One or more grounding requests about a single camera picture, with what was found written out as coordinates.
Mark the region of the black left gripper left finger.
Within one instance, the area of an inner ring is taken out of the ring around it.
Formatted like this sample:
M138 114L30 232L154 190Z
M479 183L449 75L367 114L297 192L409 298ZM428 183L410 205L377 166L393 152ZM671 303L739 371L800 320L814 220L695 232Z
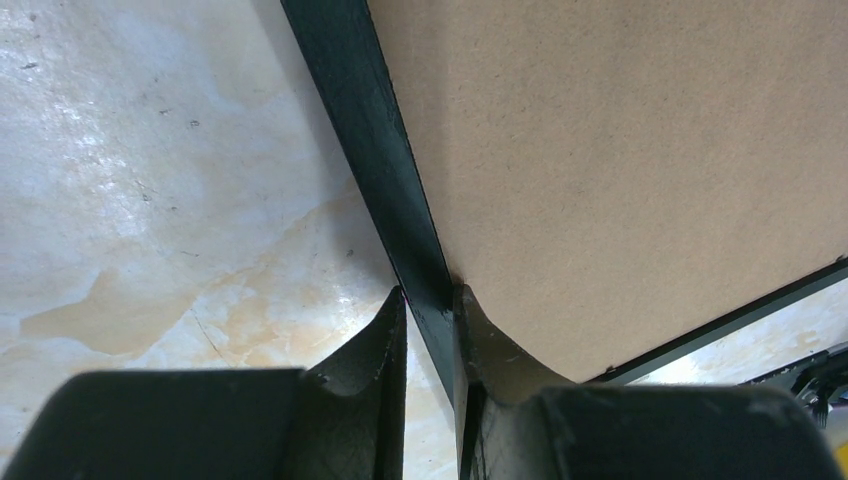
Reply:
M399 479L406 307L311 369L77 375L47 401L8 479Z

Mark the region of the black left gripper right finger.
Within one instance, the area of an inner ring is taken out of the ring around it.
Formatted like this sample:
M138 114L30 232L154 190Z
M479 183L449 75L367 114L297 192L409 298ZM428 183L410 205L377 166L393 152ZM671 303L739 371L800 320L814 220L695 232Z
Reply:
M574 383L454 293L463 479L838 479L810 416L764 386Z

